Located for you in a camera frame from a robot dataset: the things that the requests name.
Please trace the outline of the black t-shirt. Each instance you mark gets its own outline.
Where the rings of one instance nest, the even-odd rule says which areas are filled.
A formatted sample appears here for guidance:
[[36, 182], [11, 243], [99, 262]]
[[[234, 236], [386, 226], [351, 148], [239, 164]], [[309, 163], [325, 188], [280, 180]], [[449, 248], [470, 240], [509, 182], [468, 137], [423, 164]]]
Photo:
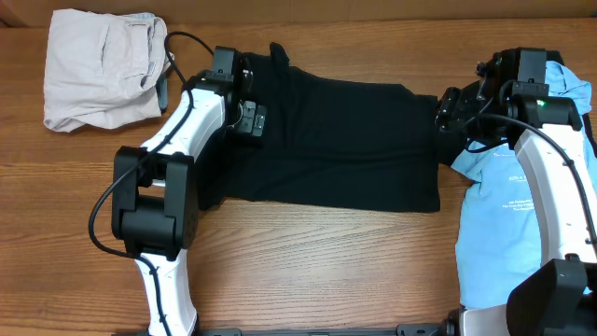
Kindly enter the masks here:
[[226, 198], [436, 212], [437, 98], [399, 84], [326, 79], [284, 48], [249, 54], [249, 99], [267, 110], [259, 137], [215, 134], [199, 159], [199, 207]]

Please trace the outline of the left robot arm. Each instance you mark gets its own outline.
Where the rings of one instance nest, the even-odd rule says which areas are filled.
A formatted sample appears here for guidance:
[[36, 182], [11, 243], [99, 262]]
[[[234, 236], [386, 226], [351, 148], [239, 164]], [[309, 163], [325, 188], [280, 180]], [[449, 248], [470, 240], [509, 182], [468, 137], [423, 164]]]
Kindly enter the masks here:
[[247, 100], [252, 81], [244, 55], [216, 48], [211, 68], [188, 81], [159, 132], [115, 156], [112, 232], [143, 277], [148, 335], [198, 329], [187, 275], [187, 251], [199, 223], [196, 161], [215, 135], [262, 135], [267, 110]]

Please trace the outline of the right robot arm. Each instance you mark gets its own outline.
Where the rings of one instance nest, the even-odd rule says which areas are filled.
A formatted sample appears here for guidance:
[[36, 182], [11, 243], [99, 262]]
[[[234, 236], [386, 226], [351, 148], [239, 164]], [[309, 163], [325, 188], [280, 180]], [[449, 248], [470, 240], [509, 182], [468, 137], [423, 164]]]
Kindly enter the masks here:
[[437, 154], [473, 180], [456, 263], [461, 306], [447, 335], [596, 331], [596, 158], [590, 85], [556, 51], [506, 49], [449, 88]]

